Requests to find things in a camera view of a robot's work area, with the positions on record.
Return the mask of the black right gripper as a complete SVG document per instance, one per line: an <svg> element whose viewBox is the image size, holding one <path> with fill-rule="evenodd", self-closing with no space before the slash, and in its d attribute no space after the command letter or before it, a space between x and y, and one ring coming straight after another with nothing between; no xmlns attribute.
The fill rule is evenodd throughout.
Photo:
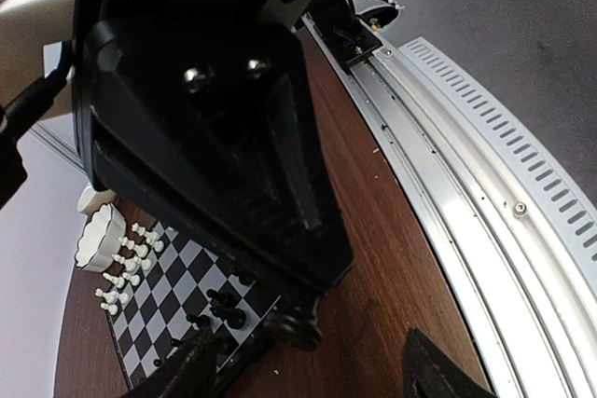
<svg viewBox="0 0 597 398"><path fill-rule="evenodd" d="M117 192L93 175L95 104L267 103L276 218L295 240L342 239L293 31L311 1L76 0L76 143L91 184Z"/></svg>

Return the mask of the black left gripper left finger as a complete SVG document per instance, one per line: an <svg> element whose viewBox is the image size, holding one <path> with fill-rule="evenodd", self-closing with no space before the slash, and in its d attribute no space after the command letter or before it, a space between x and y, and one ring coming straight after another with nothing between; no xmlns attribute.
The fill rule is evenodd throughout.
<svg viewBox="0 0 597 398"><path fill-rule="evenodd" d="M215 393L215 336L210 328L193 333L129 398L212 397Z"/></svg>

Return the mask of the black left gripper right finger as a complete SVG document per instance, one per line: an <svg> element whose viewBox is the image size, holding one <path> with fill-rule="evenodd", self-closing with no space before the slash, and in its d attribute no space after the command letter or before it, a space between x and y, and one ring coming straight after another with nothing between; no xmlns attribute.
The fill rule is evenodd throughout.
<svg viewBox="0 0 597 398"><path fill-rule="evenodd" d="M409 329L402 350L403 396L493 398L419 329Z"/></svg>

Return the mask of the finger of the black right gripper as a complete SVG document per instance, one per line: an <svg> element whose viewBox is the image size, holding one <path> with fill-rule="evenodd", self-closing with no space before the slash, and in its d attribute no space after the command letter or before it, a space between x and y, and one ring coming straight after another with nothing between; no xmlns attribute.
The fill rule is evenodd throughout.
<svg viewBox="0 0 597 398"><path fill-rule="evenodd" d="M95 104L94 178L284 291L327 291L351 269L340 240L295 240L276 218L268 104Z"/></svg>

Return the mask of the black pawn twelfth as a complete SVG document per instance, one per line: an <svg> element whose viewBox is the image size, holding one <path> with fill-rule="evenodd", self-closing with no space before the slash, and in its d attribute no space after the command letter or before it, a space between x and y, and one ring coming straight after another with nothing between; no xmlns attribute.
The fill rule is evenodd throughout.
<svg viewBox="0 0 597 398"><path fill-rule="evenodd" d="M211 318L207 315L188 314L186 318L189 323L195 325L198 329L211 327Z"/></svg>

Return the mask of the black pawn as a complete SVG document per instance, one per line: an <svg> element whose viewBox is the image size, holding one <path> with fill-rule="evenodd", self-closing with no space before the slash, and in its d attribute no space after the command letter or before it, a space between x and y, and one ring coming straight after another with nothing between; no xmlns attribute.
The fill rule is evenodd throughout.
<svg viewBox="0 0 597 398"><path fill-rule="evenodd" d="M210 307L210 311L215 317L225 322L231 329L240 330L243 329L246 324L247 316L242 309Z"/></svg>

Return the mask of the black pawn thirteenth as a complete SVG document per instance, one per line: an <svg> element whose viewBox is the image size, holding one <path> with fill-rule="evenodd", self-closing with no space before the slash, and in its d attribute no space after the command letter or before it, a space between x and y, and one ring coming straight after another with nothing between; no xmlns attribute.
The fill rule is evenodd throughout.
<svg viewBox="0 0 597 398"><path fill-rule="evenodd" d="M226 291L218 292L214 289L208 289L206 294L211 299L211 304L214 307L229 309L234 308L237 304L235 296Z"/></svg>

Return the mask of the black corner chess piece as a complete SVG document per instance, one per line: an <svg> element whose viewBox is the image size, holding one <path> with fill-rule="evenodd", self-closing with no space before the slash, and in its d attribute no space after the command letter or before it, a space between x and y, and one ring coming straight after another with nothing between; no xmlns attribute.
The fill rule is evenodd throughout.
<svg viewBox="0 0 597 398"><path fill-rule="evenodd" d="M244 286L250 286L255 282L253 275L243 268L233 267L230 270L232 276L238 279L238 282Z"/></svg>

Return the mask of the black chess piece fourteenth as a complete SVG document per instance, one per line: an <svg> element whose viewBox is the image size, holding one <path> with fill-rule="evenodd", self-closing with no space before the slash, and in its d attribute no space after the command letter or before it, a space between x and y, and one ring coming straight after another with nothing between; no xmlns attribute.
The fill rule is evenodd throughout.
<svg viewBox="0 0 597 398"><path fill-rule="evenodd" d="M315 291L297 296L282 295L264 326L273 337L294 348L316 350L322 342L317 306L324 295Z"/></svg>

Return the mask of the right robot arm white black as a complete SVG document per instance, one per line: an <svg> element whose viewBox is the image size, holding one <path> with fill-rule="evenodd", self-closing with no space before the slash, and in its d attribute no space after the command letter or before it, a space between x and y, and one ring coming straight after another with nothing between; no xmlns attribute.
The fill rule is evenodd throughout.
<svg viewBox="0 0 597 398"><path fill-rule="evenodd" d="M287 295L354 256L294 29L320 0L1 0L1 198L65 113L91 183Z"/></svg>

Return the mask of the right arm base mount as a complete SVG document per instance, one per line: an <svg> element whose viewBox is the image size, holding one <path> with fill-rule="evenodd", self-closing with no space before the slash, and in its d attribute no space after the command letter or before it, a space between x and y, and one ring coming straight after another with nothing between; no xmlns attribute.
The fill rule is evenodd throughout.
<svg viewBox="0 0 597 398"><path fill-rule="evenodd" d="M317 33L345 71L381 46L381 41L357 18L353 0L312 0L307 12Z"/></svg>

